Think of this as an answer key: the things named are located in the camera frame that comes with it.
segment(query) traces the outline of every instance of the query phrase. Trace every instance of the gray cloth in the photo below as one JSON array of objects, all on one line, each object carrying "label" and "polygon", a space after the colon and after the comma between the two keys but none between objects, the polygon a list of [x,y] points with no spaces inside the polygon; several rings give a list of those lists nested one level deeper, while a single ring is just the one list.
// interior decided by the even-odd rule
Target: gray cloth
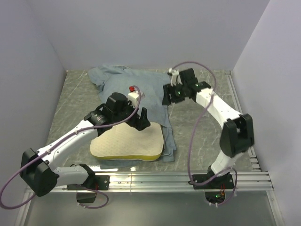
[{"label": "gray cloth", "polygon": [[[101,102],[105,103],[107,98],[114,92],[127,96],[129,87],[136,85],[145,94],[140,103],[147,109],[147,117],[151,122],[162,125],[164,137],[164,150],[158,160],[174,161],[176,150],[171,125],[168,119],[167,106],[162,105],[163,85],[170,83],[167,74],[133,70],[125,66],[99,66],[88,71],[90,80],[96,85]],[[134,166],[139,160],[103,160],[102,169],[120,168]]]}]

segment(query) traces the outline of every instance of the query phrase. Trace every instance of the red object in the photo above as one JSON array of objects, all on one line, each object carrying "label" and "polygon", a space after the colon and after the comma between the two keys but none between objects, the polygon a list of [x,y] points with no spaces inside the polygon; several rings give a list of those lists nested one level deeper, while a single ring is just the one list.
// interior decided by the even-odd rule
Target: red object
[{"label": "red object", "polygon": [[130,86],[129,89],[130,89],[130,92],[134,92],[135,91],[135,88],[133,86]]}]

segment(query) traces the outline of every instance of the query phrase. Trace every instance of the purple cable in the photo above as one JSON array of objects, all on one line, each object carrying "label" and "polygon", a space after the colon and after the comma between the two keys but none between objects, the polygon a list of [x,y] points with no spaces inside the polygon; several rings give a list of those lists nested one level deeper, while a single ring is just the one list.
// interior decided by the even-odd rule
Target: purple cable
[{"label": "purple cable", "polygon": [[[119,125],[121,123],[124,123],[126,122],[127,120],[129,120],[130,118],[133,117],[133,115],[138,111],[139,109],[139,105],[140,105],[140,101],[141,101],[141,92],[140,92],[140,89],[137,87],[137,86],[133,86],[134,88],[137,89],[138,91],[138,95],[139,95],[139,99],[138,99],[138,104],[137,104],[137,107],[134,109],[134,111],[127,117],[125,118],[124,120],[122,121],[119,121],[119,122],[116,122],[116,123],[112,123],[112,124],[109,124],[109,125],[102,125],[102,126],[91,126],[91,127],[86,127],[86,128],[82,128],[82,129],[79,129],[77,132],[73,132],[71,134],[68,134],[67,136],[65,136],[64,138],[62,138],[60,141],[58,141],[55,145],[53,145],[50,149],[49,149],[49,153],[52,152],[54,149],[56,149],[59,145],[61,145],[63,142],[65,142],[66,140],[68,140],[69,138],[71,138],[72,136],[82,132],[82,131],[85,131],[85,130],[88,130],[88,129],[100,129],[100,128],[107,128],[107,127],[111,127],[111,126],[116,126],[116,125]],[[23,167],[21,167],[16,173],[14,173],[8,180],[7,182],[4,184],[4,186],[1,188],[0,190],[0,207],[2,207],[3,209],[6,209],[6,210],[14,210],[14,209],[17,209],[17,208],[20,208],[21,206],[24,206],[26,203],[28,203],[30,200],[32,200],[35,196],[35,194],[33,196],[31,196],[28,200],[24,201],[23,203],[19,204],[19,205],[16,205],[16,206],[6,206],[3,204],[2,202],[2,195],[3,195],[3,192],[5,190],[5,188],[9,185],[9,183],[17,176],[20,174],[20,172],[22,172],[23,170],[25,170],[27,167],[29,167],[30,165],[32,165],[33,163],[35,163],[37,160],[39,159],[42,159],[44,156],[46,156],[48,154],[48,152],[45,152],[43,153],[42,155],[40,155],[39,157],[33,159],[32,161],[30,161],[29,163],[27,163],[26,165],[24,165]],[[105,193],[102,193],[102,192],[99,192],[97,190],[91,190],[91,189],[87,189],[89,191],[92,191],[92,192],[97,192],[97,193],[100,193],[102,195],[104,195],[106,198],[107,198],[107,201],[105,204],[99,206],[99,207],[86,207],[88,209],[97,209],[97,208],[101,208],[103,206],[105,206],[108,201],[109,201],[109,197],[105,194]]]},{"label": "purple cable", "polygon": [[[184,65],[184,64],[196,64],[196,65],[199,65],[201,67],[204,67],[205,69],[207,69],[212,77],[213,77],[213,80],[214,80],[214,87],[213,87],[213,92],[216,91],[216,86],[217,86],[217,81],[216,81],[216,76],[215,74],[210,70],[210,68],[208,68],[207,66],[203,65],[203,64],[200,64],[198,62],[195,62],[195,61],[185,61],[185,62],[182,62],[182,63],[179,63],[177,64],[176,66],[173,67],[173,69],[177,68],[178,66],[181,66],[181,65]],[[202,183],[196,183],[193,178],[192,178],[192,174],[191,174],[191,170],[190,170],[190,157],[191,157],[191,152],[192,152],[192,142],[193,142],[193,138],[194,138],[194,135],[196,133],[196,130],[197,130],[197,126],[200,122],[200,120],[202,119],[202,117],[205,115],[205,113],[208,111],[208,108],[211,106],[211,104],[213,103],[213,99],[214,99],[214,95],[211,95],[211,98],[210,98],[210,102],[209,104],[204,108],[203,112],[199,115],[196,123],[194,124],[193,126],[193,129],[192,129],[192,133],[191,133],[191,137],[190,137],[190,142],[189,142],[189,149],[188,149],[188,161],[187,161],[187,170],[188,170],[188,176],[189,176],[189,179],[190,179],[190,182],[195,185],[195,186],[204,186],[206,184],[208,184],[210,181],[212,181],[213,179],[215,179],[216,177],[218,177],[218,175],[224,173],[224,172],[227,172],[231,169],[231,167],[229,168],[226,168],[224,170],[222,170],[221,172],[218,172],[217,174],[215,174],[214,176],[212,176],[211,178],[209,178],[208,180],[202,182]],[[233,188],[233,191],[231,193],[231,195],[229,196],[228,199],[226,199],[223,203],[226,203],[229,201],[230,198],[233,197],[234,195],[234,192],[236,190],[236,187],[237,187],[237,171],[233,168],[233,170],[235,171],[235,185],[234,185],[234,188]]]}]

